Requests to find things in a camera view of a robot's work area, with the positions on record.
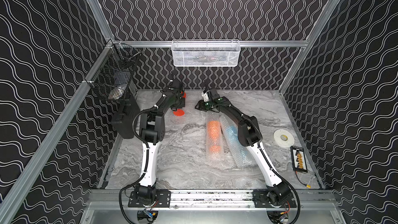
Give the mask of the red plastic wine glass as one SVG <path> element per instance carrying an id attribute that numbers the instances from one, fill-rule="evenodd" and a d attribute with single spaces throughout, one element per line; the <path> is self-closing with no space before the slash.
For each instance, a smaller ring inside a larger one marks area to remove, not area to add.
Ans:
<path id="1" fill-rule="evenodd" d="M 175 116 L 183 116 L 184 115 L 183 109 L 172 109 L 172 111 Z"/>

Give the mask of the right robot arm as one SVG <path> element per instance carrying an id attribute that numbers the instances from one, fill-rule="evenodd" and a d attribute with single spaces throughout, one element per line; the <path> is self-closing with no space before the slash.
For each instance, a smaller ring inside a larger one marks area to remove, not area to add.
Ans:
<path id="1" fill-rule="evenodd" d="M 209 102 L 199 100 L 195 108 L 205 112 L 218 110 L 237 124 L 238 141 L 249 151 L 259 166 L 268 190 L 267 200 L 271 205 L 280 206 L 287 201 L 295 200 L 297 208 L 301 207 L 296 189 L 277 172 L 271 163 L 262 144 L 263 136 L 255 116 L 244 114 L 226 97 Z"/>

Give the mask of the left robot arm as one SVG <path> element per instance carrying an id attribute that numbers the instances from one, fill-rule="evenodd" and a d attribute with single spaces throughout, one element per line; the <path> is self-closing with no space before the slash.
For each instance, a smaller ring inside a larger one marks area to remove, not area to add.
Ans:
<path id="1" fill-rule="evenodd" d="M 160 144 L 165 137 L 165 114 L 168 110 L 177 111 L 185 107 L 186 93 L 183 88 L 166 88 L 151 108 L 142 110 L 133 123 L 140 121 L 139 131 L 133 135 L 143 144 L 143 165 L 140 177 L 134 183 L 123 187 L 120 192 L 133 189 L 131 200 L 149 207 L 156 203 L 156 169 Z"/>

